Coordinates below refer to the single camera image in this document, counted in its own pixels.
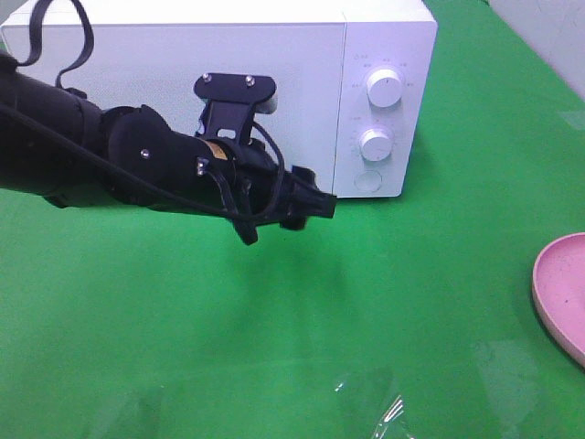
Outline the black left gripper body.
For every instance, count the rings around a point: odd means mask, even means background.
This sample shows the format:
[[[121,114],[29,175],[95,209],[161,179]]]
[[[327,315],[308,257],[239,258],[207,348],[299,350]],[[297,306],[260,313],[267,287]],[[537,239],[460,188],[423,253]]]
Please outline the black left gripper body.
[[[295,176],[284,167],[272,139],[251,139],[239,145],[220,139],[226,171],[219,172],[221,216],[234,224],[295,224]]]

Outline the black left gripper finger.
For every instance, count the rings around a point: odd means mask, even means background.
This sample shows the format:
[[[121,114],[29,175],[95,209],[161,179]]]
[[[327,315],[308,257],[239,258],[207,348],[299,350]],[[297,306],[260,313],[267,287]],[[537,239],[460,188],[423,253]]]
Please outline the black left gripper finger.
[[[294,177],[303,181],[308,186],[316,187],[316,175],[312,169],[303,166],[292,166],[291,172]]]
[[[303,229],[311,217],[331,219],[335,215],[335,195],[324,193],[316,186],[294,182],[291,187],[286,229]]]

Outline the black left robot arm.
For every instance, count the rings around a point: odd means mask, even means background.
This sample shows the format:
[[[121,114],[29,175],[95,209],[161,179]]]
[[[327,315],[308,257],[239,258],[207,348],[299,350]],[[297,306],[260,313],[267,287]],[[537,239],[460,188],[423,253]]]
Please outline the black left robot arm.
[[[335,196],[314,172],[286,167],[255,114],[274,95],[269,77],[248,87],[241,75],[197,80],[205,102],[193,135],[170,128],[149,106],[103,110],[74,90],[22,74],[1,57],[1,186],[50,204],[111,204],[229,220],[247,243],[261,225],[302,229],[311,217],[330,218]]]

